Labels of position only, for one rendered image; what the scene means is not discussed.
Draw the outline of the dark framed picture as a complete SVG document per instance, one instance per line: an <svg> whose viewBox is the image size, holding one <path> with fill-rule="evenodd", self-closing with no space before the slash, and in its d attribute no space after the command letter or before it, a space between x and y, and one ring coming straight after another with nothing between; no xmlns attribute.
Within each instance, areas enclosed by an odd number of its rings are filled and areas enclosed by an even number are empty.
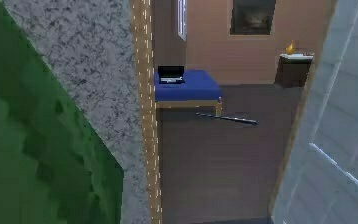
<svg viewBox="0 0 358 224"><path fill-rule="evenodd" d="M276 0L233 0L231 35L269 35Z"/></svg>

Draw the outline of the dark baseball bat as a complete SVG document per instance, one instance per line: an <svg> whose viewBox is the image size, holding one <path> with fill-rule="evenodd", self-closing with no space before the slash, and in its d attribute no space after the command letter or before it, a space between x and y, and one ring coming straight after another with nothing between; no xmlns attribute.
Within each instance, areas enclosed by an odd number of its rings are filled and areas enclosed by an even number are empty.
<svg viewBox="0 0 358 224"><path fill-rule="evenodd" d="M195 113L197 116L201 117L208 117L211 119L219 119L219 120L227 120L227 121L233 121L243 124L249 124L249 125L258 125L258 121L251 120L251 119L245 119L245 118L237 118L237 117L228 117L228 116L218 116L218 115L212 115L212 114L206 114L206 113Z"/></svg>

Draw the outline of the pale grey room door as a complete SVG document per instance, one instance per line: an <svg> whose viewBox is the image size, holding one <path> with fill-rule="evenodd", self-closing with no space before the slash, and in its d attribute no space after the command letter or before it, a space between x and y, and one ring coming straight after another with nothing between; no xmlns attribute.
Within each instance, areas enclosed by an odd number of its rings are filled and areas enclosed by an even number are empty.
<svg viewBox="0 0 358 224"><path fill-rule="evenodd" d="M269 206L273 224L358 224L358 0L337 0Z"/></svg>

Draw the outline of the black laptop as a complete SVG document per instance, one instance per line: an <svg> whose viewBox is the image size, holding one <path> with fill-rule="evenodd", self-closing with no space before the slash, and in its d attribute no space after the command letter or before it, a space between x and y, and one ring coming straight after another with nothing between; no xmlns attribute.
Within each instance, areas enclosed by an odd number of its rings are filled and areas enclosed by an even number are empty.
<svg viewBox="0 0 358 224"><path fill-rule="evenodd" d="M181 84L184 83L183 66L159 66L158 81L160 84Z"/></svg>

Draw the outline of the window with white frame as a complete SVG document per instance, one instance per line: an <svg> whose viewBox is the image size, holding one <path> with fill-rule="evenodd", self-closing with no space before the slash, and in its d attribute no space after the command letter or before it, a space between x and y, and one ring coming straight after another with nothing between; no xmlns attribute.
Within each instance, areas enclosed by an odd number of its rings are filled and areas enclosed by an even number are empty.
<svg viewBox="0 0 358 224"><path fill-rule="evenodd" d="M177 33L185 41L187 37L187 0L177 0Z"/></svg>

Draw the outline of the blue bed with wooden frame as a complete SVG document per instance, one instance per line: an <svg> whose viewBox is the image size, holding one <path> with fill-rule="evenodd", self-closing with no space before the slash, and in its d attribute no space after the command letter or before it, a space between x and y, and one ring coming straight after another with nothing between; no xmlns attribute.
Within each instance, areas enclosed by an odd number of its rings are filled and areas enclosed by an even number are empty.
<svg viewBox="0 0 358 224"><path fill-rule="evenodd" d="M213 107L222 113L222 91L205 70L186 70L183 83L161 83L154 74L155 102L159 109Z"/></svg>

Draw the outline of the dark wooden side table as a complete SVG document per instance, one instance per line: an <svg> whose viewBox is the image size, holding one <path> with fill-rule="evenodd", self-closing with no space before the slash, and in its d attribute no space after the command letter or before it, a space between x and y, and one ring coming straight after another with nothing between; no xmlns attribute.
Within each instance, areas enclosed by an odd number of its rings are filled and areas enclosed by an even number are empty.
<svg viewBox="0 0 358 224"><path fill-rule="evenodd" d="M281 54L274 83L283 88L303 87L312 62L313 56Z"/></svg>

